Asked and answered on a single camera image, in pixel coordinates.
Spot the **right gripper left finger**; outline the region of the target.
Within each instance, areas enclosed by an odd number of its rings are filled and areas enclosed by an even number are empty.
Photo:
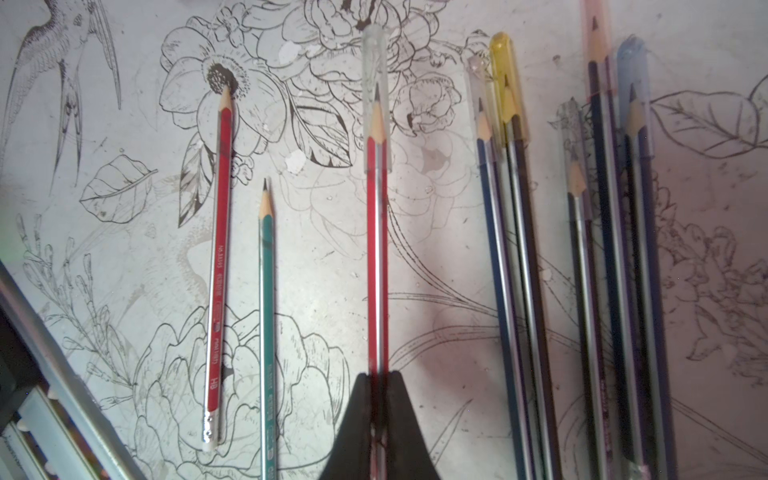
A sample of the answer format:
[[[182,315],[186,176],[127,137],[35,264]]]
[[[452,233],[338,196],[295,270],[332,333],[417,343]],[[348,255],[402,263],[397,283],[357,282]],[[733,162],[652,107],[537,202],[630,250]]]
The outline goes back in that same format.
[[[359,374],[320,480],[368,480],[371,474],[371,381]]]

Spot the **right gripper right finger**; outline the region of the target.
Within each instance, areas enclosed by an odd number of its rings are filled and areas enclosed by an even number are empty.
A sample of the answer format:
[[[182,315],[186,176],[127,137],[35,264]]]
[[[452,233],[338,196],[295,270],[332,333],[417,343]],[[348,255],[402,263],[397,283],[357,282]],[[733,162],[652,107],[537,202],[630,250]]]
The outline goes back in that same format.
[[[399,371],[388,374],[385,393],[386,469],[392,480],[439,480]]]

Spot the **green pencil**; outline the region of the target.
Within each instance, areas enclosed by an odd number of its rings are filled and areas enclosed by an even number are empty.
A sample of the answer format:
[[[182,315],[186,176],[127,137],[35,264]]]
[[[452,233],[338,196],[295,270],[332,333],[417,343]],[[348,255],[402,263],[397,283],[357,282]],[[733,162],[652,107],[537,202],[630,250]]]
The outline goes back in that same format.
[[[277,478],[275,228],[268,181],[259,210],[261,478]]]

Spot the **red pencil with clear cap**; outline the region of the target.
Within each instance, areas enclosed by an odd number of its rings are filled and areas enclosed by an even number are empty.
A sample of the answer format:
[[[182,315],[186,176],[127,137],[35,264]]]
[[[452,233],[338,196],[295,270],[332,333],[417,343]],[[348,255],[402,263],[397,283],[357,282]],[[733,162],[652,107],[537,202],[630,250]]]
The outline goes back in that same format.
[[[371,377],[371,477],[385,479],[385,380],[388,371],[387,142],[383,104],[387,97],[386,40],[383,29],[362,33],[363,137],[366,175],[368,369]]]

